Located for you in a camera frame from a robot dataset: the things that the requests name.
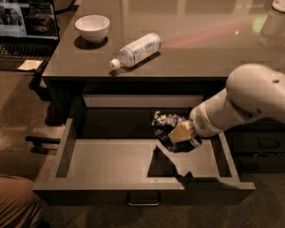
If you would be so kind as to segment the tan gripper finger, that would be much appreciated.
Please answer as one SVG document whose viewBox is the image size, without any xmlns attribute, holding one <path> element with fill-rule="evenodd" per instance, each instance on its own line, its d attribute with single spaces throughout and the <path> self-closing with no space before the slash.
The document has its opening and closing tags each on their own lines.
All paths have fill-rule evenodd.
<svg viewBox="0 0 285 228">
<path fill-rule="evenodd" d="M 169 134 L 172 143 L 188 141 L 195 137 L 195 131 L 190 121 L 179 123 Z"/>
</svg>

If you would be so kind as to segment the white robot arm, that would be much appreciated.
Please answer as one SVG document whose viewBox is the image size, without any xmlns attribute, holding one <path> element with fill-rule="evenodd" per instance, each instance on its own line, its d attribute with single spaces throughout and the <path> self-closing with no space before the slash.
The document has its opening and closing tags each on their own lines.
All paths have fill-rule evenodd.
<svg viewBox="0 0 285 228">
<path fill-rule="evenodd" d="M 262 118 L 285 124 L 285 0 L 186 0 L 190 23 L 168 42 L 204 100 L 188 110 L 198 137 Z"/>
</svg>

